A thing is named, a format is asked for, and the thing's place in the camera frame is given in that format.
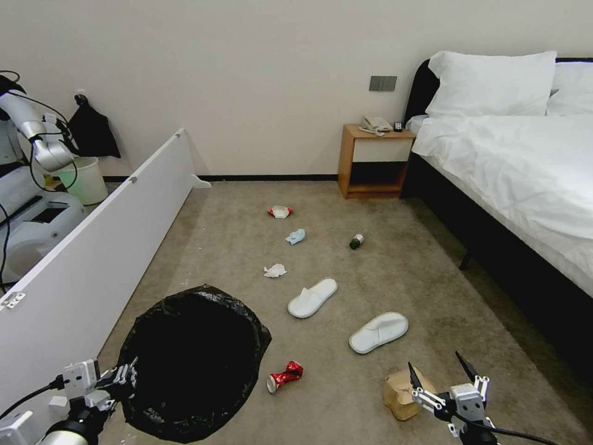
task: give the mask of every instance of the white telephone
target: white telephone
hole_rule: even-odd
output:
[[[393,127],[382,117],[367,117],[364,115],[360,120],[358,129],[376,136],[384,136],[386,132],[393,131]]]

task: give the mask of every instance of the white duvet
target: white duvet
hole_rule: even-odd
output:
[[[593,116],[426,119],[413,151],[593,295]]]

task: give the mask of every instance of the pillow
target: pillow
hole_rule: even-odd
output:
[[[441,51],[428,68],[440,87],[430,117],[543,116],[554,78],[556,51],[530,56],[472,56]]]
[[[548,114],[593,114],[593,63],[561,62],[556,64]]]

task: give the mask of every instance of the metal hinge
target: metal hinge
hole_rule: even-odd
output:
[[[14,309],[25,296],[24,292],[11,292],[0,303],[0,311],[4,308]]]

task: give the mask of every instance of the beige carpet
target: beige carpet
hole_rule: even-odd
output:
[[[274,219],[266,214],[274,204],[295,212]],[[299,227],[307,238],[291,246],[284,238]],[[366,239],[352,251],[356,233]],[[464,383],[455,349],[490,376],[487,413],[497,426],[561,444],[593,443],[591,390],[579,391],[553,349],[477,264],[457,269],[463,253],[418,200],[346,201],[335,182],[217,182],[190,194],[99,359],[103,368],[116,362],[134,318],[154,302],[207,282],[244,301],[273,340],[251,397],[206,444],[453,444],[446,424],[427,412],[394,419],[381,392],[385,376],[409,360],[439,390]],[[274,263],[288,273],[265,278],[263,267]],[[338,291],[311,318],[290,316],[288,301],[323,277],[333,277]],[[405,314],[409,331],[357,355],[349,336],[386,311]],[[289,360],[304,366],[303,378],[270,395],[266,375]],[[125,424],[120,410],[101,434],[103,445],[158,442]]]

